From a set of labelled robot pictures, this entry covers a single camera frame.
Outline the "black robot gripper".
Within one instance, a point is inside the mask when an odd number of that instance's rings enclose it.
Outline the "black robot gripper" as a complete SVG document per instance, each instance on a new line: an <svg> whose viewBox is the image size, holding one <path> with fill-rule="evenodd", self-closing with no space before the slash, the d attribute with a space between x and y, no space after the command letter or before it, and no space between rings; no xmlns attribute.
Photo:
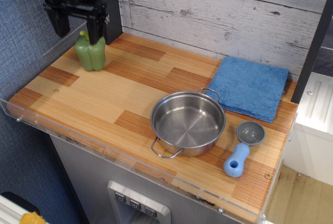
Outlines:
<svg viewBox="0 0 333 224"><path fill-rule="evenodd" d="M85 18L89 42L95 45L104 34L104 26L109 23L107 4L101 0L44 0L51 24L60 37L70 31L69 16Z"/></svg>

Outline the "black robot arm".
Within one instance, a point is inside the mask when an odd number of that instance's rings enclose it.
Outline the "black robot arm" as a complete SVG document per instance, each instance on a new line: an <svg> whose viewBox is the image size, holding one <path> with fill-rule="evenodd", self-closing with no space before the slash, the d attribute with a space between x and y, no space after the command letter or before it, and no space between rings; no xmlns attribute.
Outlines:
<svg viewBox="0 0 333 224"><path fill-rule="evenodd" d="M92 45L104 35L109 21L106 8L107 3L102 0L44 0L44 9L58 36L64 37L69 33L70 16L82 18L86 20L88 39Z"/></svg>

